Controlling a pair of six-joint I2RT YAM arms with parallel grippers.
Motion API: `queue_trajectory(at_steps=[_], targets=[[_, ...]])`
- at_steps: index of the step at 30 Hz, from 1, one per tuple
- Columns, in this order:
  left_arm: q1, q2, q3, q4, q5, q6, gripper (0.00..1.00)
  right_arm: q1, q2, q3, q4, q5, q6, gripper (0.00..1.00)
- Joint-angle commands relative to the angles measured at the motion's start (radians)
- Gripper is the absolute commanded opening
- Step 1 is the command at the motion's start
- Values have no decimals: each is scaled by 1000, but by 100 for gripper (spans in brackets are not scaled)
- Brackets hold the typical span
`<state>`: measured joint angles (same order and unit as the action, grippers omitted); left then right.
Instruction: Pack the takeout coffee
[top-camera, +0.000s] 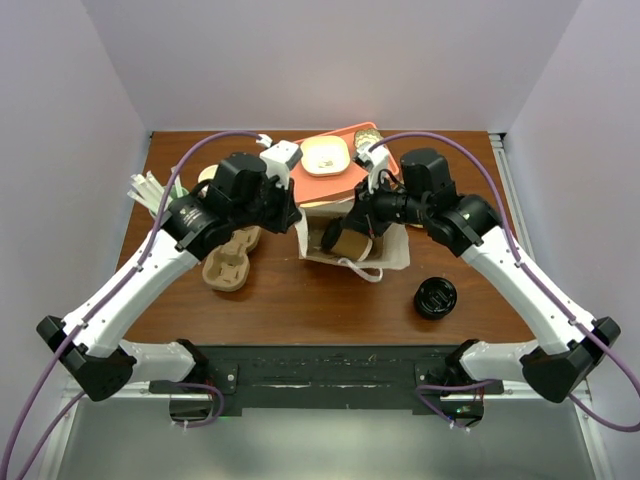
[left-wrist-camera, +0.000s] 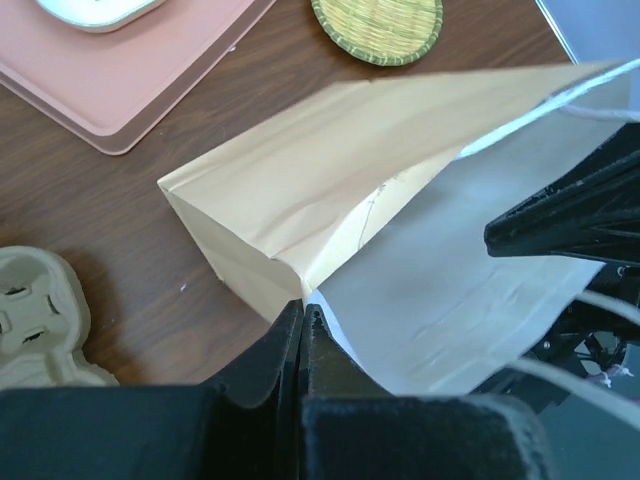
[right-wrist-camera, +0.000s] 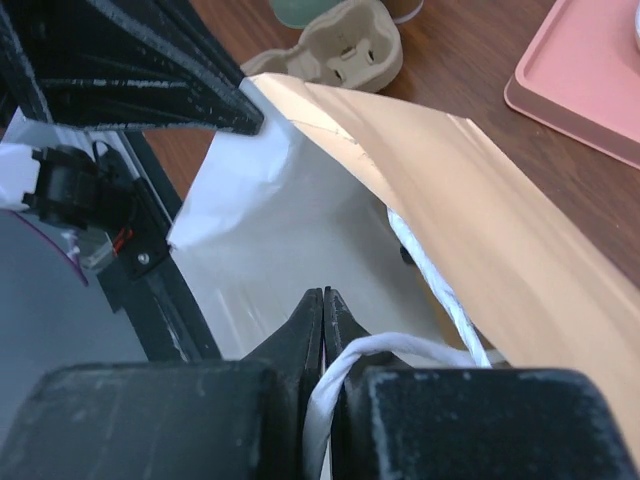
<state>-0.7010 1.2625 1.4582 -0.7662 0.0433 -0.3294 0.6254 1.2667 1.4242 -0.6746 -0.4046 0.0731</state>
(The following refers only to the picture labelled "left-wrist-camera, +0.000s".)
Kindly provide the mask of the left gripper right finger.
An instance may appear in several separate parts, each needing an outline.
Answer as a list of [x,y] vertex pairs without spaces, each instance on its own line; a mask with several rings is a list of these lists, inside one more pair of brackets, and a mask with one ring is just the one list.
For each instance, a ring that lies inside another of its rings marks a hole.
[[304,479],[552,479],[546,434],[506,395],[394,396],[331,338],[310,304],[301,335]]

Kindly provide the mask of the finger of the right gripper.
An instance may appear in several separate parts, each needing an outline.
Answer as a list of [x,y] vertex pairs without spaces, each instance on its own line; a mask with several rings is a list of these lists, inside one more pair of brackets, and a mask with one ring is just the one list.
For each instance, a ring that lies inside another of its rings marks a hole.
[[639,261],[639,125],[627,123],[576,167],[488,223],[492,257]]

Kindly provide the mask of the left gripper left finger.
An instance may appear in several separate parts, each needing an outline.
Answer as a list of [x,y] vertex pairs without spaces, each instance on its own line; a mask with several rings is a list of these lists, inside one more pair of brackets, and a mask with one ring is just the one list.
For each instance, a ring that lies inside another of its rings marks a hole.
[[294,479],[303,305],[196,385],[1,396],[5,479]]

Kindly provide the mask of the brown paper bag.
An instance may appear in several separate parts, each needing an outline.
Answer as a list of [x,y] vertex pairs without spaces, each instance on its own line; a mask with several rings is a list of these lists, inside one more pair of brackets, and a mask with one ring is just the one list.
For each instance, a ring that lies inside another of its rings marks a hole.
[[485,226],[622,124],[637,61],[336,83],[162,177],[216,275],[274,320],[320,302],[395,395],[460,395],[529,350],[600,270],[498,259]]

